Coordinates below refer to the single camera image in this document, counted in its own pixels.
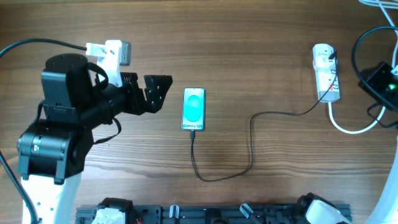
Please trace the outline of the blue Samsung Galaxy smartphone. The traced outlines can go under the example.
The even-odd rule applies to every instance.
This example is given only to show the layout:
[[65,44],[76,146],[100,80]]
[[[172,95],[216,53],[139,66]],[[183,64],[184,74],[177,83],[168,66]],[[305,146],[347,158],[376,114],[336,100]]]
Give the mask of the blue Samsung Galaxy smartphone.
[[205,89],[185,88],[183,92],[182,129],[205,128]]

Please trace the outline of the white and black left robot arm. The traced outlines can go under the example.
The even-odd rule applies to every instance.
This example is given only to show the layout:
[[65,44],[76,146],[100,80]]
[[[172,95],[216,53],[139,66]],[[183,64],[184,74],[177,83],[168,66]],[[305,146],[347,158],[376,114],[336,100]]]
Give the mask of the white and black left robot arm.
[[28,208],[41,223],[68,223],[85,157],[96,144],[93,130],[117,123],[117,115],[158,112],[172,85],[170,75],[124,72],[121,86],[80,54],[61,54],[46,61],[41,74],[44,100],[37,116],[17,142],[18,171],[29,196]]

